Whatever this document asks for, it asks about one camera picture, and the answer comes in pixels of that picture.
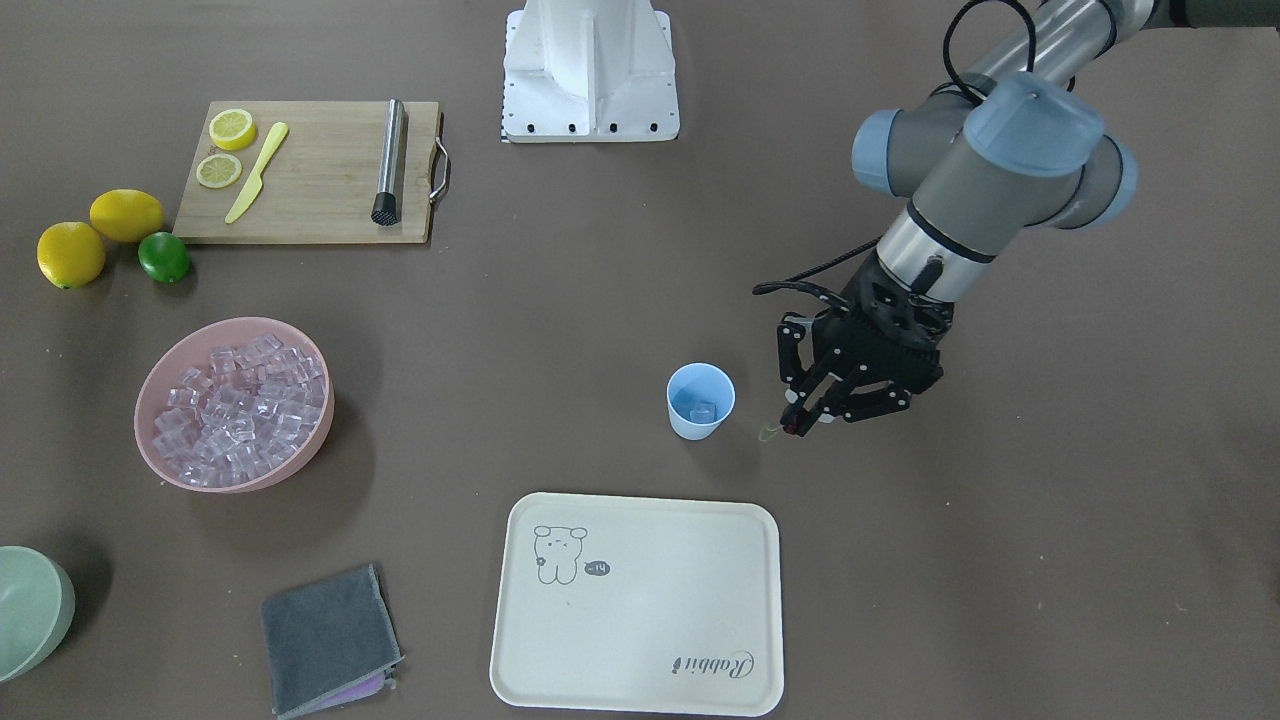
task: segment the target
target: green bowl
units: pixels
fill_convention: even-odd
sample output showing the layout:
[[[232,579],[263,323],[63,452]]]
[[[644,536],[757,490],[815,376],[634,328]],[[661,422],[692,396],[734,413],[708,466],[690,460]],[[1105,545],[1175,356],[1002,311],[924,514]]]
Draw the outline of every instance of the green bowl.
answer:
[[[0,683],[49,657],[74,612],[65,570],[29,547],[0,547]]]

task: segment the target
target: brown table surface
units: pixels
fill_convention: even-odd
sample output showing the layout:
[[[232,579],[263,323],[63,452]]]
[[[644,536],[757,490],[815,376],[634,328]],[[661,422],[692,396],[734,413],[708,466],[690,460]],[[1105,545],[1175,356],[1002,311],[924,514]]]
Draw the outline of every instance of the brown table surface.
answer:
[[[614,146],[498,141],[518,3],[127,5],[0,6],[0,544],[79,593],[0,716],[269,717],[259,603],[365,561],[406,659],[334,717],[604,716],[489,687],[504,521],[532,491],[772,511],[774,717],[1280,715],[1275,31],[1151,31],[1083,70],[1142,163],[1129,210],[1025,232],[909,413],[760,443],[774,323],[815,302],[749,291],[892,220],[850,143],[943,79],[959,3],[658,3],[681,135]],[[956,55],[1016,27],[975,10]],[[444,111],[428,246],[197,247],[175,286],[113,249],[65,292],[36,268],[41,231],[105,190],[172,219],[211,100],[392,96]],[[170,345],[237,315],[317,341],[333,432],[280,486],[184,492],[138,456],[133,401]],[[737,386],[700,443],[662,400],[694,360]]]

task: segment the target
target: blue cup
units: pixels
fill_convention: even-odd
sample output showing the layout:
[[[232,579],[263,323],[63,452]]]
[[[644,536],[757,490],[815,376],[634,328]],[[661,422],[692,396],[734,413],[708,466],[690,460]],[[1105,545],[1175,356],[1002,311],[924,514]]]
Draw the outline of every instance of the blue cup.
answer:
[[[667,380],[667,415],[671,429],[685,439],[703,439],[733,411],[733,382],[724,370],[691,363]]]

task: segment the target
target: pink bowl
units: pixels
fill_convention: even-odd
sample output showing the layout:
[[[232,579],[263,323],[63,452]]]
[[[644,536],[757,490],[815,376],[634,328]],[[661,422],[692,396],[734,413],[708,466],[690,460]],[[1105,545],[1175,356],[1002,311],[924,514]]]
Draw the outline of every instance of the pink bowl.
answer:
[[[297,346],[303,355],[310,355],[320,363],[320,369],[324,370],[326,392],[316,429],[293,457],[289,457],[283,465],[256,480],[229,488],[200,488],[180,482],[169,469],[160,451],[151,445],[151,441],[156,437],[155,419],[165,410],[169,388],[178,386],[178,378],[187,368],[206,368],[209,365],[209,351],[214,347],[243,346],[264,333],[274,333],[284,345]],[[320,450],[320,445],[324,443],[325,436],[329,434],[329,425],[332,424],[333,379],[329,377],[329,365],[325,364],[324,355],[316,347],[316,343],[311,342],[310,337],[302,334],[302,331],[270,318],[232,318],[204,327],[184,337],[178,345],[169,348],[169,352],[165,352],[164,357],[151,369],[147,379],[142,382],[142,389],[138,392],[138,402],[133,407],[133,439],[138,443],[138,452],[142,454],[142,459],[147,461],[147,465],[155,474],[165,480],[196,492],[250,492],[274,486],[301,470],[315,456],[316,451]]]

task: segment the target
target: cutting board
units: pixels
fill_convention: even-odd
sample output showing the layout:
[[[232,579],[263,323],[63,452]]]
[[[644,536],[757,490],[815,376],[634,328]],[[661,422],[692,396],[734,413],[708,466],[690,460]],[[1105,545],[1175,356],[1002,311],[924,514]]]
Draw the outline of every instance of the cutting board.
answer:
[[[230,152],[244,165],[230,187],[210,190],[196,182],[196,165],[224,152],[209,138],[218,113],[243,108],[253,115],[253,145]],[[431,164],[440,128],[439,102],[404,102],[408,143],[401,222],[381,227],[369,214],[378,191],[387,102],[218,101],[200,126],[173,232],[188,243],[305,245],[426,242],[431,220]],[[262,173],[262,192],[238,220],[223,222],[273,123],[289,136]]]

